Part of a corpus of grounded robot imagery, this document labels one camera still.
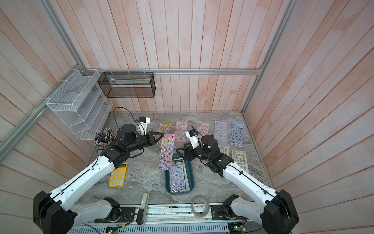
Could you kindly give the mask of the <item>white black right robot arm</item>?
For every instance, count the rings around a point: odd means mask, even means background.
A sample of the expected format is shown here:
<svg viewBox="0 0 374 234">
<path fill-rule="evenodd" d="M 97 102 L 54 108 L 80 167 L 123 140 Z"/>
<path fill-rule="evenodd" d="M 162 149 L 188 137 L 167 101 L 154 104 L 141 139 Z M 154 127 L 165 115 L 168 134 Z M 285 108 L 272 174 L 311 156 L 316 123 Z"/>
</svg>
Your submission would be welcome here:
<svg viewBox="0 0 374 234">
<path fill-rule="evenodd" d="M 231 195 L 217 212 L 218 216 L 226 220 L 248 218 L 261 224 L 268 234 L 292 232 L 300 219 L 288 192 L 278 192 L 247 173 L 233 158 L 221 152 L 213 135 L 199 137 L 196 130 L 190 130 L 186 136 L 189 142 L 175 150 L 183 160 L 203 161 L 211 171 L 231 181 L 252 198 L 252 201 L 247 201 L 238 195 Z"/>
</svg>

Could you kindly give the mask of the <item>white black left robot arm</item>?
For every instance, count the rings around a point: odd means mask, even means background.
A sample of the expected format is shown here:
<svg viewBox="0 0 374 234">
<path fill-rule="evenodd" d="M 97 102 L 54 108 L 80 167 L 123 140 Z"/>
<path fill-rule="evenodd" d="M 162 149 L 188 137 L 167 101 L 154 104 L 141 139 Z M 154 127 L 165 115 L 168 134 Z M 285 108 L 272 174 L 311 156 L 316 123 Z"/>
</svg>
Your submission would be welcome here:
<svg viewBox="0 0 374 234">
<path fill-rule="evenodd" d="M 163 136 L 153 131 L 141 135 L 135 125 L 123 125 L 112 144 L 93 163 L 51 192 L 41 191 L 34 197 L 33 222 L 45 234 L 66 234 L 73 227 L 95 219 L 119 221 L 120 204 L 110 197 L 83 207 L 75 203 L 105 175 L 128 160 L 131 152 L 156 145 Z"/>
</svg>

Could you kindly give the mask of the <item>red blue cat sticker sheet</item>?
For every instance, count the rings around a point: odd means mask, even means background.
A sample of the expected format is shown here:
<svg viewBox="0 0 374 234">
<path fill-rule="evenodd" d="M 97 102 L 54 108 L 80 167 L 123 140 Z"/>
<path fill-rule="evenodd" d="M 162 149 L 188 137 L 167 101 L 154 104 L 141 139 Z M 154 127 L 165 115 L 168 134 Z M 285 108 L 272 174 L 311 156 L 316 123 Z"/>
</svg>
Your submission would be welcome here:
<svg viewBox="0 0 374 234">
<path fill-rule="evenodd" d="M 177 120 L 175 126 L 175 142 L 185 143 L 188 139 L 186 132 L 188 131 L 188 121 Z"/>
</svg>

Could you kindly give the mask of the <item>colourful small sticker sheet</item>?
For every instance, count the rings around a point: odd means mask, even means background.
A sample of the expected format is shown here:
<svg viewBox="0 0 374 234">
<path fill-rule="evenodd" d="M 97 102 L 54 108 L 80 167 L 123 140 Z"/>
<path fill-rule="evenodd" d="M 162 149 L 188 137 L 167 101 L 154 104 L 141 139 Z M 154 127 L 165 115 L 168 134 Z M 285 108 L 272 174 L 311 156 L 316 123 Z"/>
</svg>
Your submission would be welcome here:
<svg viewBox="0 0 374 234">
<path fill-rule="evenodd" d="M 172 122 L 169 121 L 161 121 L 159 125 L 159 132 L 164 133 L 165 135 L 171 132 Z"/>
</svg>

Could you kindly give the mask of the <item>green sticker sheet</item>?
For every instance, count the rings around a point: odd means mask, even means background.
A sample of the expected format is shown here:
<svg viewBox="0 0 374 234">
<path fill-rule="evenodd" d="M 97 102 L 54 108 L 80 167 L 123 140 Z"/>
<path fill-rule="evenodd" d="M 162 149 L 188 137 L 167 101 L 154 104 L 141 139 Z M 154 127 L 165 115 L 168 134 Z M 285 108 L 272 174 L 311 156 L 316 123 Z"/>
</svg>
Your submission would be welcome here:
<svg viewBox="0 0 374 234">
<path fill-rule="evenodd" d="M 234 161 L 242 168 L 242 170 L 248 173 L 249 169 L 248 169 L 246 152 L 232 149 L 231 155 Z"/>
<path fill-rule="evenodd" d="M 224 146 L 224 145 L 219 145 L 219 149 L 221 151 L 221 153 L 229 156 L 230 153 L 229 153 L 229 146 Z"/>
</svg>

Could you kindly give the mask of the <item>light blue sticker sheet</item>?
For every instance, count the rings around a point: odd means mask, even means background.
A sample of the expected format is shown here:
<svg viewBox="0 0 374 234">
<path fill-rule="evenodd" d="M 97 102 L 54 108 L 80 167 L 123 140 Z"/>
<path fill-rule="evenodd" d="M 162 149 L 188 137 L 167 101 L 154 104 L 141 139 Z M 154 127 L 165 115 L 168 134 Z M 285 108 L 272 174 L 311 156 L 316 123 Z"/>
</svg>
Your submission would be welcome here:
<svg viewBox="0 0 374 234">
<path fill-rule="evenodd" d="M 214 137 L 218 142 L 227 142 L 227 122 L 215 121 Z"/>
</svg>

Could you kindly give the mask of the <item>pastel sticker sheet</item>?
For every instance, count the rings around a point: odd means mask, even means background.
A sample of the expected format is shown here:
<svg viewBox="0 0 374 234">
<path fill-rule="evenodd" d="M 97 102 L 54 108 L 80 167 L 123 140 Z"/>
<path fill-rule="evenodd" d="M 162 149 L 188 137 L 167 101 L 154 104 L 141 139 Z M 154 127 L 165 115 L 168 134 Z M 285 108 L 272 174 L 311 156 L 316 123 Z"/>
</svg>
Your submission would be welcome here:
<svg viewBox="0 0 374 234">
<path fill-rule="evenodd" d="M 208 135 L 209 132 L 209 123 L 197 123 L 197 131 L 200 133 L 201 136 Z"/>
</svg>

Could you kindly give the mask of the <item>purple sticker sheet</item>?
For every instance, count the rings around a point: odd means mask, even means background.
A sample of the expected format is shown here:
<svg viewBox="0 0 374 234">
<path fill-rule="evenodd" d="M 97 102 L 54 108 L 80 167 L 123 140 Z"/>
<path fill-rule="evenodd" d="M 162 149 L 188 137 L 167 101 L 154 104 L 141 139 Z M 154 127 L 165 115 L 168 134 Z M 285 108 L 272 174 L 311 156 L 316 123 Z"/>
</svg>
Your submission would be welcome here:
<svg viewBox="0 0 374 234">
<path fill-rule="evenodd" d="M 190 191 L 186 166 L 183 160 L 173 161 L 169 169 L 170 192 L 172 194 Z"/>
</svg>

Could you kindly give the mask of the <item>dark blue sticker sheet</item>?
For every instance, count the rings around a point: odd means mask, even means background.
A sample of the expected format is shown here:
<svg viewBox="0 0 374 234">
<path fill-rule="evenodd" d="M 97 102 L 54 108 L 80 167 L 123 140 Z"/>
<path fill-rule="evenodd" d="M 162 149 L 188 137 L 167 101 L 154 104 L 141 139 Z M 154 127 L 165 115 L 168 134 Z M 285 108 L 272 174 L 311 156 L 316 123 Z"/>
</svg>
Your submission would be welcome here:
<svg viewBox="0 0 374 234">
<path fill-rule="evenodd" d="M 232 123 L 230 145 L 243 147 L 244 142 L 244 125 L 239 123 Z"/>
</svg>

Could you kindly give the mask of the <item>pink yellow cat sticker sheet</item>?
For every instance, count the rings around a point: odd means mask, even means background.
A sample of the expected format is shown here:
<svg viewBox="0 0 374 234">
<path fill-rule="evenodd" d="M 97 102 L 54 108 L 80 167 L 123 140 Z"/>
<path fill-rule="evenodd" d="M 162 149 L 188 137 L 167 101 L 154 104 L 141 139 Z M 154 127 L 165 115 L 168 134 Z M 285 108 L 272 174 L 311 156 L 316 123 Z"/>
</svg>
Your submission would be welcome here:
<svg viewBox="0 0 374 234">
<path fill-rule="evenodd" d="M 160 172 L 169 170 L 171 167 L 174 142 L 175 134 L 167 134 L 161 139 Z"/>
</svg>

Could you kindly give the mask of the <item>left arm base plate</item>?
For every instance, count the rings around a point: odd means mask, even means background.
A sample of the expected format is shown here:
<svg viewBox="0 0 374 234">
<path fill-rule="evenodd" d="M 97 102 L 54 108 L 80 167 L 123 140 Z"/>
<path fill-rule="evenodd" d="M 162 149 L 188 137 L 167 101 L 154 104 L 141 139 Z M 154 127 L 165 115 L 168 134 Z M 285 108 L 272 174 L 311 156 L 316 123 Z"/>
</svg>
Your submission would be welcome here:
<svg viewBox="0 0 374 234">
<path fill-rule="evenodd" d="M 131 223 L 136 215 L 135 207 L 119 207 L 111 211 L 107 218 L 95 219 L 94 223 Z"/>
</svg>

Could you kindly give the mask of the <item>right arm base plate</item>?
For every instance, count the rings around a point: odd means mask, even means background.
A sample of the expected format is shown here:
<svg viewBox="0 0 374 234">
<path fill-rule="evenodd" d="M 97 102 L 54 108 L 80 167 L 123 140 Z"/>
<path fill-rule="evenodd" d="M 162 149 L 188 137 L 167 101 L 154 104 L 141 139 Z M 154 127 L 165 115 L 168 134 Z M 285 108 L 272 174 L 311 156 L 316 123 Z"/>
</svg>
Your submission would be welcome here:
<svg viewBox="0 0 374 234">
<path fill-rule="evenodd" d="M 248 218 L 245 218 L 243 216 L 237 216 L 228 206 L 225 206 L 223 204 L 211 205 L 210 211 L 213 220 L 248 220 Z"/>
</svg>

